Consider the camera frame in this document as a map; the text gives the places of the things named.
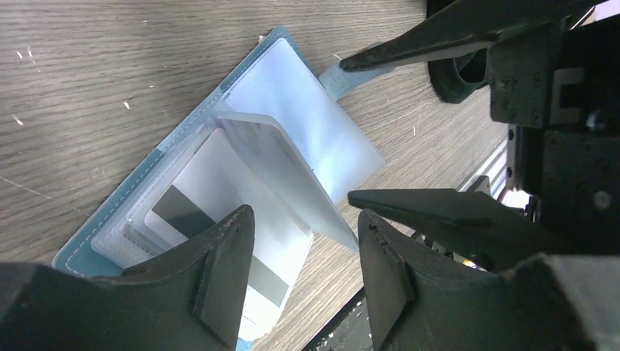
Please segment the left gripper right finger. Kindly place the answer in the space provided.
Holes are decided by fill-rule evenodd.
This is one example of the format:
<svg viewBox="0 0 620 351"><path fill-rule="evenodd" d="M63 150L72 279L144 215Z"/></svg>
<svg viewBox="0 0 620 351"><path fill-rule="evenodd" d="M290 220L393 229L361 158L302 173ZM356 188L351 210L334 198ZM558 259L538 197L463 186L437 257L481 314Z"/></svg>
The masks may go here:
<svg viewBox="0 0 620 351"><path fill-rule="evenodd" d="M537 254L501 273L358 217L376 350L617 350L619 259Z"/></svg>

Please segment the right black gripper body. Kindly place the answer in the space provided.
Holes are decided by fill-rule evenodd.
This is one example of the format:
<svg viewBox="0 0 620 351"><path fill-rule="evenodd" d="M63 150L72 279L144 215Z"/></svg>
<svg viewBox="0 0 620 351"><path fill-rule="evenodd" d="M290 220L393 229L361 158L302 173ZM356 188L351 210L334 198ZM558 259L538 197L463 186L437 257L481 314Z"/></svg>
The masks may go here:
<svg viewBox="0 0 620 351"><path fill-rule="evenodd" d="M508 181L580 252L619 250L619 17L548 23L491 48L491 118Z"/></svg>

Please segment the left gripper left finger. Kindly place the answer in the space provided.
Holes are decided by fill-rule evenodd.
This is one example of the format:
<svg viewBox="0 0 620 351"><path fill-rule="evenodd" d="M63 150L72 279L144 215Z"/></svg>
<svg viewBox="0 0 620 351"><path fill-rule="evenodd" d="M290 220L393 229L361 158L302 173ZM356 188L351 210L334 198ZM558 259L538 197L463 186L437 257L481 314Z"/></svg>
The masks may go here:
<svg viewBox="0 0 620 351"><path fill-rule="evenodd" d="M1 348L234 350L237 310L209 298L228 235L200 235L120 276L2 263Z"/></svg>

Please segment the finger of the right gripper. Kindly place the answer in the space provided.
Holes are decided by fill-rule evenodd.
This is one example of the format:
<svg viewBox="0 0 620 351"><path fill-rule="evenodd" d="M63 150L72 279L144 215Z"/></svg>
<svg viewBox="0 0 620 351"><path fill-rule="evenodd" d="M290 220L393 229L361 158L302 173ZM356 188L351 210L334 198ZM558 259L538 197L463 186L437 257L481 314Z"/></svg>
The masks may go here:
<svg viewBox="0 0 620 351"><path fill-rule="evenodd" d="M400 67L489 48L598 1L454 1L395 39L340 62L345 72Z"/></svg>
<svg viewBox="0 0 620 351"><path fill-rule="evenodd" d="M507 270L540 252L572 251L559 236L483 192L357 190L348 202L411 227L487 271Z"/></svg>

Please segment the black and white card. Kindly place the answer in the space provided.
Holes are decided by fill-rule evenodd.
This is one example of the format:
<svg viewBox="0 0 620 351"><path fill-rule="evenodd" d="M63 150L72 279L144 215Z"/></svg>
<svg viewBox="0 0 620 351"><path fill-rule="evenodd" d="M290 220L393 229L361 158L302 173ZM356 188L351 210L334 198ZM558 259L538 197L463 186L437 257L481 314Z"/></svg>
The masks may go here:
<svg viewBox="0 0 620 351"><path fill-rule="evenodd" d="M312 236L272 195L217 128L202 140L144 213L145 237L163 250L229 230L211 301L237 310L238 336L252 342L279 321Z"/></svg>

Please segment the blue leather card holder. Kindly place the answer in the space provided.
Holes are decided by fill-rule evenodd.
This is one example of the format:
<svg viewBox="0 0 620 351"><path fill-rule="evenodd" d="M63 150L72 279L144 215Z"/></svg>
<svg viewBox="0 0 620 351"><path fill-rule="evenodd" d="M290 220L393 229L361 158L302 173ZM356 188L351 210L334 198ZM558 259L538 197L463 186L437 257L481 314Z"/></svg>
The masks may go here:
<svg viewBox="0 0 620 351"><path fill-rule="evenodd" d="M278 322L316 234L356 252L338 202L383 165L339 100L383 69L316 75L277 26L118 186L53 259L117 276L188 241L243 204L252 265L237 349Z"/></svg>

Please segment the black garment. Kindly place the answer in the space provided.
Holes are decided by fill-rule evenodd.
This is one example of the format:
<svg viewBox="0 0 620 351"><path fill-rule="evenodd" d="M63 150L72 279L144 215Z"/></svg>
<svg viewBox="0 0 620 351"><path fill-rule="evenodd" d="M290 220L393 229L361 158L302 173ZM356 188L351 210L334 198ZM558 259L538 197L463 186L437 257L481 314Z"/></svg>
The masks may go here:
<svg viewBox="0 0 620 351"><path fill-rule="evenodd" d="M489 84L489 48L463 56L428 61L428 76L438 97L445 103L459 104L476 90Z"/></svg>

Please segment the aluminium frame rail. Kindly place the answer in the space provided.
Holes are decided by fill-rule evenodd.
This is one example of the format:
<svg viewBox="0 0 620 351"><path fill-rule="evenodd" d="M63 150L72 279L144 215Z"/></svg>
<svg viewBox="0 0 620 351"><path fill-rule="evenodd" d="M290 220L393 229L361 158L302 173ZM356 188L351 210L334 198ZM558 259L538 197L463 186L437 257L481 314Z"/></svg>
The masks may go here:
<svg viewBox="0 0 620 351"><path fill-rule="evenodd" d="M530 195L512 190L507 185L507 140L502 140L489 155L457 186L460 192L481 191L498 200L501 204L525 209Z"/></svg>

